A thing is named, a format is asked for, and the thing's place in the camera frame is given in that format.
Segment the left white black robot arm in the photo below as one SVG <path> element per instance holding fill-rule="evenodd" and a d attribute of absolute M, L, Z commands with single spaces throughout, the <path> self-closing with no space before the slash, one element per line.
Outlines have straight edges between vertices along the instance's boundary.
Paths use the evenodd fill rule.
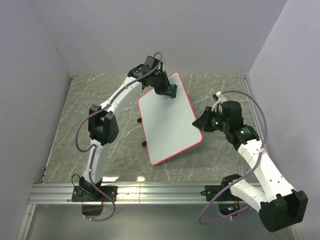
<path fill-rule="evenodd" d="M 100 188 L 103 176 L 98 171 L 102 168 L 99 163 L 104 148 L 113 143 L 118 134 L 118 115 L 123 109 L 147 87 L 153 88 L 159 96 L 168 96 L 174 99 L 177 95 L 177 85 L 171 84 L 168 75 L 163 70 L 163 56 L 156 52 L 154 56 L 147 56 L 144 63 L 132 68 L 122 85 L 100 105 L 93 104 L 89 108 L 88 116 L 80 123 L 80 127 L 88 122 L 90 146 L 82 149 L 79 146 L 79 130 L 75 134 L 75 146 L 82 153 L 90 152 L 85 172 L 79 178 L 79 188 L 89 201 L 100 198 Z"/>

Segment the blue whiteboard eraser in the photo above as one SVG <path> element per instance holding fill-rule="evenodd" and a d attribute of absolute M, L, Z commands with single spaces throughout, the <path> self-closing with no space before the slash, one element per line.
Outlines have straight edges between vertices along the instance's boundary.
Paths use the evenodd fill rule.
<path fill-rule="evenodd" d="M 172 98 L 172 99 L 176 98 L 177 89 L 178 89 L 178 86 L 176 84 L 171 84 L 170 85 L 170 89 L 169 89 L 170 98 Z"/>

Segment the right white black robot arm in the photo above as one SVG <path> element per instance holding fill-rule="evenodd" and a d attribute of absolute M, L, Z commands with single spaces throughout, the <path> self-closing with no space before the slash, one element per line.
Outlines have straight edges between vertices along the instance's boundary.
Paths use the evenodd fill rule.
<path fill-rule="evenodd" d="M 271 233 L 303 221 L 308 203 L 306 193 L 297 191 L 280 173 L 257 132 L 244 123 L 239 102 L 228 100 L 218 103 L 216 108 L 208 106 L 192 125 L 203 132 L 223 132 L 262 188 L 258 190 L 249 184 L 248 174 L 232 174 L 222 179 L 218 192 L 209 185 L 205 187 L 202 195 L 208 202 L 242 200 L 258 212 L 263 226 Z"/>

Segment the pink framed whiteboard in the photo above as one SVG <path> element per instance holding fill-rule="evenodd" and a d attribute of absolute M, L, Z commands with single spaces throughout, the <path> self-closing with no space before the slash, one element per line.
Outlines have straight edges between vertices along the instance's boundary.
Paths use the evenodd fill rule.
<path fill-rule="evenodd" d="M 203 133 L 192 125 L 197 116 L 179 72 L 168 80 L 177 85 L 175 98 L 160 96 L 154 89 L 138 99 L 149 162 L 157 166 L 197 145 Z"/>

